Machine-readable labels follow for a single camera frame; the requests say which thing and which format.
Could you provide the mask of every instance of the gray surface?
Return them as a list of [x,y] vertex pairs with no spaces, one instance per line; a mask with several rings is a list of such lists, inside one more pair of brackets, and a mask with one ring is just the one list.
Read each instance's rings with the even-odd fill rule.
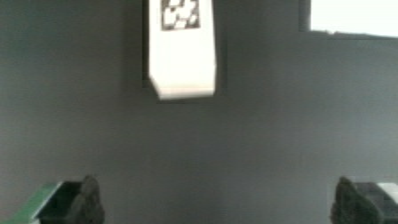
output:
[[227,84],[163,104],[140,6],[0,1],[0,220],[93,173],[106,224],[328,223],[339,175],[398,180],[398,43],[298,32],[296,1],[214,0]]

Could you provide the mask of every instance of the white block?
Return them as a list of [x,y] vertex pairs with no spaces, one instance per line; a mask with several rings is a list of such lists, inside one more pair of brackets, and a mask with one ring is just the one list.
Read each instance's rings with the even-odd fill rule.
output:
[[198,0],[198,28],[175,23],[163,30],[161,0],[148,0],[148,78],[159,99],[211,96],[214,92],[214,35],[211,0]]
[[398,185],[394,183],[376,183],[376,185],[398,204]]

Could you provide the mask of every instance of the qr-like tag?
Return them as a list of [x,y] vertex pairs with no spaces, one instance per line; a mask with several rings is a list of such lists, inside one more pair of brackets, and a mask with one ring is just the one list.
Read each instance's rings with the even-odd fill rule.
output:
[[198,0],[161,0],[161,30],[184,30],[198,27]]

